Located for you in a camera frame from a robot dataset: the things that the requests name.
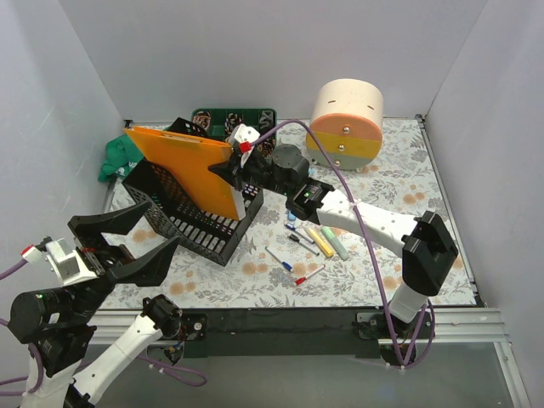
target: orange clipboard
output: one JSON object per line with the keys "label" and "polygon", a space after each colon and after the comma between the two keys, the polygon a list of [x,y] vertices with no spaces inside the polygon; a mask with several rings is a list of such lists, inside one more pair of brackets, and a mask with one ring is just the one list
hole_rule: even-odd
{"label": "orange clipboard", "polygon": [[147,160],[166,168],[202,210],[240,220],[246,216],[240,191],[207,168],[229,160],[230,144],[168,131],[125,129]]}

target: white marker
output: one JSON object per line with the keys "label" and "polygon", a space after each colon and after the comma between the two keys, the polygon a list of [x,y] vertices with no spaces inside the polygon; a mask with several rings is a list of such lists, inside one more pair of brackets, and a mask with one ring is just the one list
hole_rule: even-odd
{"label": "white marker", "polygon": [[295,280],[295,283],[298,285],[300,285],[301,283],[303,283],[304,281],[307,281],[309,278],[311,278],[312,276],[320,273],[323,269],[325,268],[325,265],[323,264],[322,266],[320,266],[318,269],[316,269],[314,272],[304,276],[303,278],[299,278],[297,280]]}
{"label": "white marker", "polygon": [[272,258],[274,258],[276,261],[278,261],[280,264],[282,264],[285,269],[287,269],[289,272],[292,271],[292,266],[289,263],[287,263],[285,261],[282,261],[280,259],[280,257],[278,257],[275,253],[273,253],[270,248],[265,246],[264,249],[266,250],[266,252],[268,252],[270,255],[272,255]]}

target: marker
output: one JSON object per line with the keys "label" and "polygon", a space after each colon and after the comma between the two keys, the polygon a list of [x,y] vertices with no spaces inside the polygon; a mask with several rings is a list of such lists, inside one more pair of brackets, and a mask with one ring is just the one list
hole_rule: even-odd
{"label": "marker", "polygon": [[307,250],[309,250],[310,252],[312,252],[314,255],[319,255],[320,252],[319,251],[316,251],[314,248],[312,248],[311,246],[309,245],[306,245],[305,243],[301,242],[300,241],[300,238],[298,238],[296,235],[294,234],[290,234],[289,235],[289,239],[291,241],[295,241],[298,245],[300,245],[301,247],[303,248],[306,248]]}
{"label": "marker", "polygon": [[303,283],[304,281],[307,281],[309,278],[311,278],[312,276],[318,274],[319,272],[321,272],[323,269],[325,268],[325,265],[321,265],[318,269],[316,269],[314,272],[304,276],[303,278],[298,278],[297,280],[295,280],[295,283],[298,285],[300,285],[301,283]]}
{"label": "marker", "polygon": [[268,252],[270,255],[272,255],[272,258],[274,258],[276,261],[278,261],[280,264],[282,264],[285,269],[287,269],[289,272],[291,272],[292,266],[289,263],[282,261],[280,259],[280,257],[278,257],[275,253],[273,253],[272,250],[270,248],[268,248],[267,246],[265,246],[264,249],[266,250],[266,252]]}
{"label": "marker", "polygon": [[332,248],[323,240],[323,238],[320,237],[315,229],[311,227],[304,227],[304,230],[306,231],[306,234],[308,234],[315,241],[317,246],[327,258],[330,258],[332,255],[334,255],[334,251],[332,250]]}
{"label": "marker", "polygon": [[295,227],[293,224],[289,224],[287,223],[286,224],[286,228],[288,230],[291,230],[292,232],[294,232],[295,234],[297,234],[298,236],[300,236],[301,238],[304,238],[306,241],[308,241],[310,244],[314,244],[314,240],[312,240],[311,238],[308,238],[306,235],[304,235],[302,232],[298,232],[297,230],[297,227]]}
{"label": "marker", "polygon": [[346,248],[343,247],[342,242],[340,242],[338,238],[334,235],[332,229],[330,229],[329,227],[322,227],[321,233],[325,236],[326,240],[331,243],[332,247],[338,252],[338,255],[340,255],[340,258],[343,261],[349,259],[348,251],[346,251]]}

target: green highlighter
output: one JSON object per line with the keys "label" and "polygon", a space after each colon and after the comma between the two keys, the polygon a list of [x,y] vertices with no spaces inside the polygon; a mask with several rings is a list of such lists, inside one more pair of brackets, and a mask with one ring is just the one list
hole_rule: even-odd
{"label": "green highlighter", "polygon": [[332,229],[329,227],[321,227],[321,233],[325,236],[326,240],[331,243],[332,247],[338,252],[338,255],[340,255],[340,258],[343,261],[349,259],[348,251],[346,251],[346,248],[343,247],[342,243],[334,235]]}

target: yellow highlighter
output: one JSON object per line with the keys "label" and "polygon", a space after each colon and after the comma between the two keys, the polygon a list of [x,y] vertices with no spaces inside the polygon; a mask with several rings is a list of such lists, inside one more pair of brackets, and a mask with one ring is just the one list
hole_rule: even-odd
{"label": "yellow highlighter", "polygon": [[321,235],[319,235],[315,229],[311,227],[304,227],[304,230],[306,231],[306,234],[308,234],[308,236],[315,241],[317,246],[327,258],[334,255],[332,248],[325,242],[325,240],[323,240],[323,238],[321,238]]}

